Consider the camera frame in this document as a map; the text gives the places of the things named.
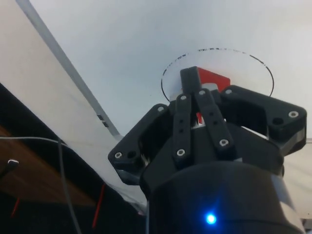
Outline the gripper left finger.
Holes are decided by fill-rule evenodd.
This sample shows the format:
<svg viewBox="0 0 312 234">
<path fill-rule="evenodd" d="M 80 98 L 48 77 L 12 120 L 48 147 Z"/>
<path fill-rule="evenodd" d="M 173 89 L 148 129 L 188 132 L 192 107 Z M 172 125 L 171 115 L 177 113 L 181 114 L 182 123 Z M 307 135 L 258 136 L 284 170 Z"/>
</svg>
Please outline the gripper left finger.
<svg viewBox="0 0 312 234">
<path fill-rule="evenodd" d="M 196 66 L 180 71 L 182 93 L 169 105 L 154 105 L 109 153 L 127 185 L 152 185 L 191 164 L 195 93 L 202 84 Z"/>
</svg>

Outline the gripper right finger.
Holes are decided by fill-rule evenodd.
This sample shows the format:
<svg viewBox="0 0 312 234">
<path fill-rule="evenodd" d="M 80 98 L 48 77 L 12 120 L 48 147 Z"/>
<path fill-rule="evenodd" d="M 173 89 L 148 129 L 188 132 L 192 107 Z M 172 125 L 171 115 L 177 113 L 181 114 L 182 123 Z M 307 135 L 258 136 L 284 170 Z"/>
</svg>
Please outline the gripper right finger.
<svg viewBox="0 0 312 234">
<path fill-rule="evenodd" d="M 195 69 L 198 115 L 205 126 L 194 129 L 196 159 L 283 159 L 306 145 L 304 108 L 235 85 L 209 91 Z"/>
</svg>

